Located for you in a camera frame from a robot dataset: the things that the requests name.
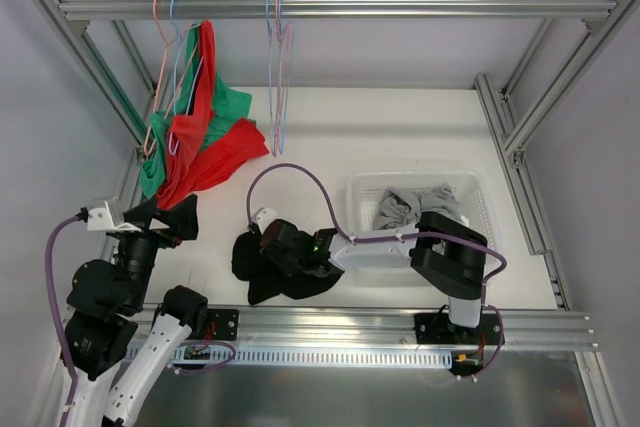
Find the black tank top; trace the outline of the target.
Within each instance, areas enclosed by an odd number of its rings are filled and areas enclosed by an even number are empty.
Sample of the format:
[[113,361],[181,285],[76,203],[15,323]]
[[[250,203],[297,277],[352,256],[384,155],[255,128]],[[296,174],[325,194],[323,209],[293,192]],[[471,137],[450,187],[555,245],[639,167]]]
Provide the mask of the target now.
[[333,288],[342,277],[341,274],[323,278],[306,274],[285,277],[260,252],[259,236],[251,231],[236,238],[232,249],[231,271],[238,280],[249,283],[247,301],[252,306],[279,295],[293,300],[314,297]]

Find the grey tank top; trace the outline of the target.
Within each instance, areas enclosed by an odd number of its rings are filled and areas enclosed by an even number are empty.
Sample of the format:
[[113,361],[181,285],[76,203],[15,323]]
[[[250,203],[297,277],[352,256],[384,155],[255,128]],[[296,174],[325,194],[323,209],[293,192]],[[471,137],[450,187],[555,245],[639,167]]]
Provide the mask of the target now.
[[388,230],[418,222],[423,213],[436,212],[466,227],[469,221],[449,184],[427,189],[388,188],[372,222],[374,230]]

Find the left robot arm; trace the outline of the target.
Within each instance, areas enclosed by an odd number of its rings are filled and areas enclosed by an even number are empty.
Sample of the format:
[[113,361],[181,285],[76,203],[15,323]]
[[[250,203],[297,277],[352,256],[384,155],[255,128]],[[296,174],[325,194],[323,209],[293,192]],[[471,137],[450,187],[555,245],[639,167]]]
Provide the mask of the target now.
[[[56,421],[61,426],[132,426],[170,356],[208,325],[208,300],[176,286],[166,292],[142,349],[126,372],[119,371],[138,325],[156,256],[197,238],[196,195],[163,210],[146,200],[127,211],[115,199],[99,199],[59,224],[46,244],[47,294],[61,347],[63,393]],[[113,259],[84,262],[75,272],[61,318],[53,281],[53,247],[68,225],[84,222],[90,231],[117,240]]]

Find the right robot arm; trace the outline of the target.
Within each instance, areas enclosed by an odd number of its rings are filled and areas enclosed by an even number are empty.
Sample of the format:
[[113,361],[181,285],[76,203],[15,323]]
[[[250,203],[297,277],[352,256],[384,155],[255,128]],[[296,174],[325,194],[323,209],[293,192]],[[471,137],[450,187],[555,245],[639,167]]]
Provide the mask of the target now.
[[340,276],[361,268],[410,268],[448,297],[448,335],[466,344],[482,332],[483,277],[488,241],[436,212],[396,229],[343,235],[337,228],[308,234],[262,208],[252,220],[259,249],[285,277]]

